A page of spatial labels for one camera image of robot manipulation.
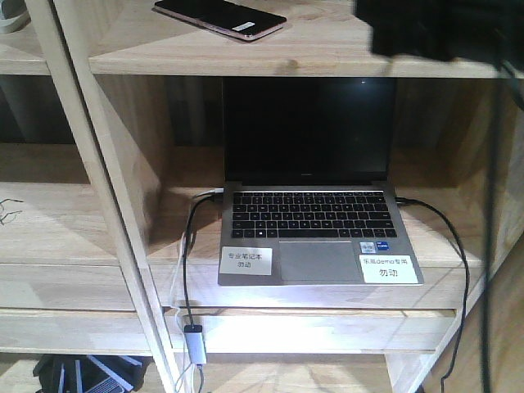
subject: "sticker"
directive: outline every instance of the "sticker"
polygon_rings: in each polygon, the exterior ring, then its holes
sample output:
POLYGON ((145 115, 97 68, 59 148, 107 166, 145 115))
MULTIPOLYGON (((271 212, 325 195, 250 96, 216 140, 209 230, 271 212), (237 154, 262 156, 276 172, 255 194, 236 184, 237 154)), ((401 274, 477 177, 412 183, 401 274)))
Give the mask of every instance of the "sticker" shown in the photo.
POLYGON ((371 284, 418 284, 409 255, 359 255, 364 281, 371 284))
POLYGON ((363 254, 377 254, 377 249, 373 242, 360 242, 360 250, 363 254))
POLYGON ((377 250, 388 251, 389 249, 390 249, 390 245, 387 244, 387 242, 377 242, 377 250))
POLYGON ((247 29, 248 27, 251 27, 251 26, 254 26, 255 24, 253 22, 246 22, 242 25, 239 25, 237 27, 233 27, 233 30, 235 31, 243 31, 245 29, 247 29))
POLYGON ((254 247, 222 247, 220 272, 226 274, 271 275, 273 249, 254 247))

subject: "black cable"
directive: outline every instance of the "black cable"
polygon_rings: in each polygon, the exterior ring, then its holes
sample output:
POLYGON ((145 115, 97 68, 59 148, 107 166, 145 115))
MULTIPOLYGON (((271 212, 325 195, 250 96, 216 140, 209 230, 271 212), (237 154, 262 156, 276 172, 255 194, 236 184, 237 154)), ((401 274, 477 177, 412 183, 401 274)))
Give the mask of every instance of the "black cable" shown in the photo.
POLYGON ((197 211, 197 207, 205 201, 214 200, 214 199, 215 199, 214 194, 203 197, 197 203, 195 203, 195 205, 193 205, 193 207, 191 208, 191 212, 189 213, 189 217, 187 217, 185 242, 184 242, 183 253, 182 253, 183 294, 186 299, 187 315, 189 316, 189 322, 192 328, 195 327, 195 323, 193 321, 191 306, 189 305, 189 294, 187 293, 187 254, 189 253, 189 250, 191 248, 190 245, 191 245, 192 239, 194 240, 194 237, 195 237, 195 236, 192 236, 191 224, 192 224, 193 216, 195 215, 195 211, 197 211))
POLYGON ((397 197, 395 200, 399 206, 423 206, 431 210, 432 212, 436 213, 437 215, 439 215, 444 220, 449 230, 453 234, 453 238, 456 241, 458 250, 460 252, 460 258, 462 259, 462 262, 464 263, 464 271, 466 274, 466 283, 464 285, 464 294, 463 294, 463 299, 462 299, 462 313, 460 316, 460 325, 458 326, 457 339, 455 341, 455 345, 453 348, 453 354, 451 355, 451 362, 449 362, 448 371, 440 379, 440 391, 444 393, 444 381, 451 375, 455 367, 457 353, 459 352, 460 339, 462 338, 464 323, 466 322, 466 304, 468 302, 469 282, 470 282, 468 259, 466 258, 466 252, 464 251, 464 247, 463 247, 462 241, 460 240, 460 236, 457 233, 457 230, 455 229, 453 224, 448 220, 448 218, 444 215, 444 213, 440 212, 435 207, 428 205, 426 202, 422 202, 417 199, 408 199, 408 198, 397 197))
POLYGON ((198 388, 198 393, 202 393, 202 388, 204 387, 204 370, 201 364, 197 364, 196 367, 200 373, 200 387, 198 388))

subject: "laptop screen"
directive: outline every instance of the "laptop screen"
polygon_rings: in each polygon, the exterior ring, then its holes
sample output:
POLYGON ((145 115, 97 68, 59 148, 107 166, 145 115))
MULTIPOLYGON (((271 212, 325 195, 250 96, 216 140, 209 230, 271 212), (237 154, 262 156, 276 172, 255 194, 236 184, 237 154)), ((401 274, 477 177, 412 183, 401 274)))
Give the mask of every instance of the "laptop screen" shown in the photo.
POLYGON ((386 179, 394 79, 224 77, 223 102, 228 181, 386 179))

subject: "laptop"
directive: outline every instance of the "laptop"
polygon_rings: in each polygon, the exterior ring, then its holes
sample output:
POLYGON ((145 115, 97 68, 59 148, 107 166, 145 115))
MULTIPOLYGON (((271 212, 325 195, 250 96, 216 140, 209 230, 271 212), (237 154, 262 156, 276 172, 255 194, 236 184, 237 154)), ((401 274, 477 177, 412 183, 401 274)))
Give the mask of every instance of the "laptop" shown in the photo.
POLYGON ((224 77, 221 286, 417 285, 389 78, 224 77))

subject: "smartphone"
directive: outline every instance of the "smartphone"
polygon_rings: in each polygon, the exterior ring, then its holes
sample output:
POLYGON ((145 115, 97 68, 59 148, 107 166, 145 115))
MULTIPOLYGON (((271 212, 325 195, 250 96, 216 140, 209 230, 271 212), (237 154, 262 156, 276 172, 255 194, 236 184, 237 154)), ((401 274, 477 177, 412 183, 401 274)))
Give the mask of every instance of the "smartphone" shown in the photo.
POLYGON ((153 10, 244 41, 277 31, 287 20, 224 0, 161 0, 153 10))

